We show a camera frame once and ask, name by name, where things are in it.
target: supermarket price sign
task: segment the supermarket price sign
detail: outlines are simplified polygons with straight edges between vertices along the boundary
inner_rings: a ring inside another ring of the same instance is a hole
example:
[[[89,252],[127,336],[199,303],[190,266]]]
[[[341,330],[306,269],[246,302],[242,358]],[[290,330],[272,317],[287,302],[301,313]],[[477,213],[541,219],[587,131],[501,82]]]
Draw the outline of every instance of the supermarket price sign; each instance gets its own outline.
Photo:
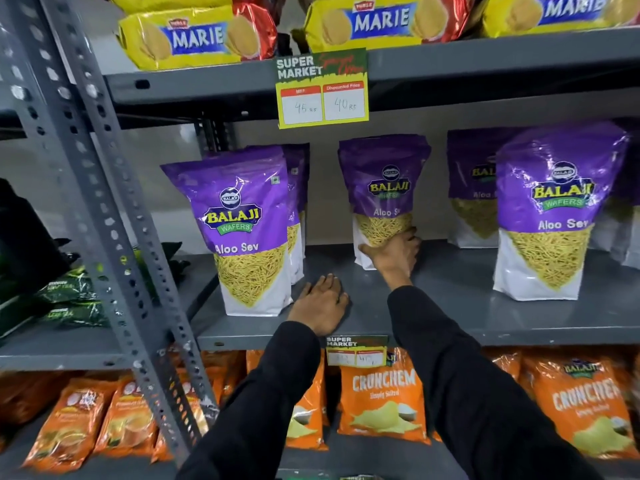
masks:
[[[279,128],[369,120],[363,48],[275,59]]]
[[[347,365],[369,369],[387,364],[386,335],[358,337],[332,335],[326,338],[326,359],[329,365]]]

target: person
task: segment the person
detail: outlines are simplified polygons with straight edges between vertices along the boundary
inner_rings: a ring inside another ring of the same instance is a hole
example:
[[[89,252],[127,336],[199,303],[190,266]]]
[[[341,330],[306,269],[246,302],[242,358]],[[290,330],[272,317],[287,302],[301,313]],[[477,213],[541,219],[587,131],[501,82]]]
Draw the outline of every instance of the person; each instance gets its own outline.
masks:
[[[360,249],[391,291],[393,334],[422,380],[429,430],[437,430],[471,480],[601,479],[516,381],[412,285],[419,245],[411,229],[380,248]],[[311,386],[319,364],[318,337],[336,329],[348,302],[336,276],[307,284],[258,368],[196,444],[178,480],[275,478],[293,407]]]

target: biscuit image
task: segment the biscuit image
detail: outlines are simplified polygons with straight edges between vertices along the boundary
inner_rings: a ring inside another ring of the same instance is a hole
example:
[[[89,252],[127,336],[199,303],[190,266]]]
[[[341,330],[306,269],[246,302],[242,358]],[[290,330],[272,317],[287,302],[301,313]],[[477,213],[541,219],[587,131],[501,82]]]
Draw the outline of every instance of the biscuit image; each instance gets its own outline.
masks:
[[[235,16],[227,24],[225,45],[229,51],[245,59],[255,57],[260,50],[258,35],[251,22],[244,16]]]
[[[441,0],[420,0],[409,30],[414,37],[433,40],[442,36],[449,21],[449,12]]]
[[[171,57],[171,42],[156,25],[146,20],[140,21],[140,37],[143,46],[142,52],[149,55],[155,61],[161,61]]]
[[[322,17],[324,41],[329,45],[341,45],[351,39],[351,21],[342,10],[329,10]]]
[[[505,21],[514,32],[523,32],[536,27],[542,14],[543,7],[538,0],[514,0]]]
[[[609,0],[602,11],[602,19],[608,25],[626,25],[633,22],[640,12],[640,0]]]

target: black sleeve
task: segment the black sleeve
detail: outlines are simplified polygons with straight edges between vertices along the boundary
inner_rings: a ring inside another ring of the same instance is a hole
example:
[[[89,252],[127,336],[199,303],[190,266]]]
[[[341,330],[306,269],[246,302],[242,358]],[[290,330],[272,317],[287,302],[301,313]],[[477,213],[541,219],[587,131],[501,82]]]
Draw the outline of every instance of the black sleeve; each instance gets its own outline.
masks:
[[[176,478],[273,480],[293,407],[311,387],[319,363],[320,343],[313,331],[283,322],[258,367],[229,397]]]
[[[423,291],[398,288],[388,306],[396,341],[423,382],[429,425],[471,480],[602,478]]]

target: hand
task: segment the hand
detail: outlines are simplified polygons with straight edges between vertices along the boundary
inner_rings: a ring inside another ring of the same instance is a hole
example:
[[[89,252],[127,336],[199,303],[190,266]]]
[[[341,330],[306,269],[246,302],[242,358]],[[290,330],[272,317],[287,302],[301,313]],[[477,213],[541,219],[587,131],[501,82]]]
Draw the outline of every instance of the hand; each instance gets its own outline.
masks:
[[[415,235],[415,227],[396,234],[379,248],[361,244],[358,249],[369,256],[382,274],[389,288],[411,285],[411,272],[422,240]]]
[[[311,283],[305,285],[287,320],[304,323],[318,337],[324,337],[338,326],[348,304],[347,293],[340,293],[340,280],[332,274],[320,276],[313,289]]]

